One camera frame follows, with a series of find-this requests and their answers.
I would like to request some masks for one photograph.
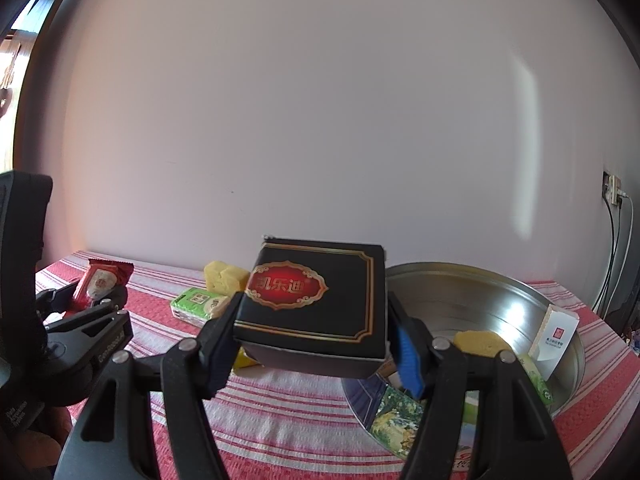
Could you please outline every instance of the finger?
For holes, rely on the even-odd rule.
[[[37,431],[25,431],[15,441],[15,451],[29,469],[56,465],[60,458],[60,444]]]
[[[69,410],[66,408],[50,408],[47,416],[49,417],[51,436],[56,439],[60,446],[64,446],[66,438],[73,429]]]

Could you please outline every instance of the wall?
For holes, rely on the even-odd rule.
[[[69,0],[55,26],[26,161],[49,258],[249,267],[270,233],[593,301],[603,168],[640,204],[640,77],[595,0]]]

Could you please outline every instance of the red snack package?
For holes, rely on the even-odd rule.
[[[127,285],[133,264],[89,259],[89,268],[78,282],[69,310],[80,312],[100,300],[116,285]]]

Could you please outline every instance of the power outlet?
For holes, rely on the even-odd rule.
[[[612,206],[618,205],[620,186],[620,177],[606,171],[602,172],[602,196]]]

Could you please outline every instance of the red logo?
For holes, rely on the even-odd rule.
[[[255,267],[244,293],[256,303],[280,310],[310,305],[328,290],[320,274],[287,260]]]

